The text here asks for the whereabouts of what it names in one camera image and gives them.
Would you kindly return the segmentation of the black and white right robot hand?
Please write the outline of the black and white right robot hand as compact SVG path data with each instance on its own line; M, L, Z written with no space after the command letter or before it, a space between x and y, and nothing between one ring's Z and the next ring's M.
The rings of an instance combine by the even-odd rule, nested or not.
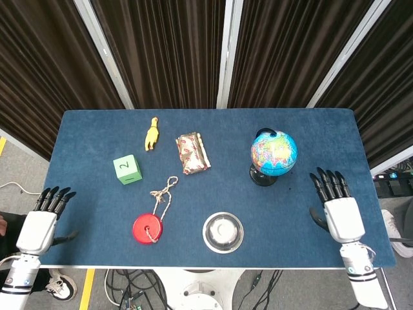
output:
M312 220L338 243L359 242L365 235L365 227L346 179L338 171L318 167L317 172L317 175L311 173L310 178L323 205L325 217L321 218L316 208L311 207L309 213Z

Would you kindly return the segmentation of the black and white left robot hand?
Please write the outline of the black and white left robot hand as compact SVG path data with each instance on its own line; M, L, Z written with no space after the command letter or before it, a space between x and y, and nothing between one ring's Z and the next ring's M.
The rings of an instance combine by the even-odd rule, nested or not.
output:
M40 193L35 207L25 218L16 246L23 254L41 256L50 247L69 242L78 231L67 236L55 236L55 230L67 203L76 195L69 187L47 188Z

